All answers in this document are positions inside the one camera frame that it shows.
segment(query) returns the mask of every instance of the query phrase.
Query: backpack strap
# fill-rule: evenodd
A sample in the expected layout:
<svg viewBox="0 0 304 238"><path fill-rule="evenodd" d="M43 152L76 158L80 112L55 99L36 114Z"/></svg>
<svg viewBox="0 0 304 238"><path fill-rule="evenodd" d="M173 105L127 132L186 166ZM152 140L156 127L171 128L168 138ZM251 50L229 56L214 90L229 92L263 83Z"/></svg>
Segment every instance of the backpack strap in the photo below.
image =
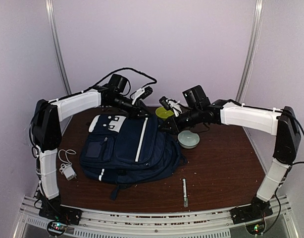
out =
<svg viewBox="0 0 304 238"><path fill-rule="evenodd" d="M127 184L118 184L117 187L111 192L110 199L113 200L113 201L115 201L120 189L127 189L127 188L129 188L131 186L132 186L131 184L129 184L129 185L127 185Z"/></svg>
<svg viewBox="0 0 304 238"><path fill-rule="evenodd" d="M188 160L186 159L186 157L181 154L181 159L183 160L181 164L179 164L178 166L183 166L186 165L188 163Z"/></svg>

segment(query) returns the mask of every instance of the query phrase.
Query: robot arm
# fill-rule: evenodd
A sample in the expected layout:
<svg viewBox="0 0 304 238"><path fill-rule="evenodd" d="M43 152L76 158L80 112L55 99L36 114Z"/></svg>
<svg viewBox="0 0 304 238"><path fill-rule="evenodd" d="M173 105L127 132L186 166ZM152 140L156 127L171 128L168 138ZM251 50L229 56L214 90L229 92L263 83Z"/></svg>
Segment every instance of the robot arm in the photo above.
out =
<svg viewBox="0 0 304 238"><path fill-rule="evenodd" d="M187 111L178 117L168 118L160 127L161 130L178 133L186 127L193 127L198 123L214 123L238 125L261 130L276 136L275 150L271 168L265 176L256 196L248 207L235 208L232 212L234 223L242 223L260 218L267 211L269 200L276 189L284 181L291 164L296 158L301 140L301 133L294 121L294 111L290 107L284 109L263 109L239 104L233 100L217 100L210 103L200 86L191 88L183 95L187 101ZM169 109L162 97L161 104Z"/></svg>
<svg viewBox="0 0 304 238"><path fill-rule="evenodd" d="M149 116L148 109L141 99L152 93L152 88L139 89L141 94L135 100L129 99L120 93L123 92L126 78L113 74L110 81L104 86L96 86L88 92L80 92L74 96L66 96L51 101L39 100L35 115L30 125L33 143L37 153L37 174L40 179L40 198L42 209L40 216L54 220L59 214L65 214L71 224L78 224L74 217L78 212L66 211L60 206L60 195L56 181L57 148L62 139L60 122L79 112L99 106L117 107L127 112L131 118L145 118Z"/></svg>

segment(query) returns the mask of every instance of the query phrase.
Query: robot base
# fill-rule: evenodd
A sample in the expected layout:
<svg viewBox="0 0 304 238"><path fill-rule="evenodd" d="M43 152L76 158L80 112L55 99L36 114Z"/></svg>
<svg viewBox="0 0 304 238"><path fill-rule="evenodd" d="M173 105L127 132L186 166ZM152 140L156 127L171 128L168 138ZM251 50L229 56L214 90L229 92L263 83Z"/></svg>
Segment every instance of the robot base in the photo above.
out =
<svg viewBox="0 0 304 238"><path fill-rule="evenodd" d="M265 217L271 216L273 214L273 211L270 206L270 203L268 202L267 204L268 205L263 210L257 210L256 206L252 204L244 207L236 207L231 209L230 214L233 224L250 222L260 219L262 218L262 214L264 214Z"/></svg>
<svg viewBox="0 0 304 238"><path fill-rule="evenodd" d="M79 224L79 221L81 220L81 216L82 216L81 210L76 209L76 208L63 207L63 206L60 207L60 210L61 210L61 214L63 214L63 216L65 216L65 217L57 218L57 216L55 216L53 212L48 212L44 209L41 209L39 211L39 216L48 218L50 220L57 220L63 224L66 224L67 221L71 225Z"/></svg>

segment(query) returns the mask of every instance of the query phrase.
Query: white robot arm segment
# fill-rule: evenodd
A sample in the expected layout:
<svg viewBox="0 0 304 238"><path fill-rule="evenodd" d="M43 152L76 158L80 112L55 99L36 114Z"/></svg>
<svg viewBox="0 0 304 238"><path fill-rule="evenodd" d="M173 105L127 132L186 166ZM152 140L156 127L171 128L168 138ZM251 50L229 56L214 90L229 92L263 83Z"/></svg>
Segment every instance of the white robot arm segment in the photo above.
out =
<svg viewBox="0 0 304 238"><path fill-rule="evenodd" d="M57 149L45 152L39 149L40 171L37 173L41 176L42 189L47 199L53 199L59 195L56 181L56 157Z"/></svg>
<svg viewBox="0 0 304 238"><path fill-rule="evenodd" d="M57 106L58 118L61 122L89 108L99 107L101 105L101 93L93 90L51 104Z"/></svg>
<svg viewBox="0 0 304 238"><path fill-rule="evenodd" d="M276 135L277 122L281 113L280 109L265 111L254 108L237 106L234 103L226 103L220 111L221 123L225 125L239 125L247 128L261 130L271 135Z"/></svg>

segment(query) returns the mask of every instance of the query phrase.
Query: black mount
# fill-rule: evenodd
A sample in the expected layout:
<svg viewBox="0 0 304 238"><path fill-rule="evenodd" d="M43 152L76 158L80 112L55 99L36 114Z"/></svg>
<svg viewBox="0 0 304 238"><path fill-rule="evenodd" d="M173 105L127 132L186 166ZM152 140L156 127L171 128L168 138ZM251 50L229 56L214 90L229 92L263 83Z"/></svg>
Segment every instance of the black mount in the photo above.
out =
<svg viewBox="0 0 304 238"><path fill-rule="evenodd" d="M32 122L33 141L42 152L56 149L62 140L57 106L41 99L35 108Z"/></svg>
<svg viewBox="0 0 304 238"><path fill-rule="evenodd" d="M61 206L60 195L47 200L40 191L38 191L37 199L41 200L42 205L39 211L40 217L58 221L67 225L78 225L81 220L82 211L76 208Z"/></svg>
<svg viewBox="0 0 304 238"><path fill-rule="evenodd" d="M261 219L263 216L270 216L273 211L270 202L264 202L255 196L250 205L235 207L230 210L230 214L233 224L239 224Z"/></svg>
<svg viewBox="0 0 304 238"><path fill-rule="evenodd" d="M158 126L158 129L160 131L164 131L164 132L174 134L174 135L177 135L180 132L177 127L174 117L167 118L164 122L162 122Z"/></svg>
<svg viewBox="0 0 304 238"><path fill-rule="evenodd" d="M295 160L301 142L301 132L293 117L293 108L286 106L278 118L273 157L286 165L291 165Z"/></svg>

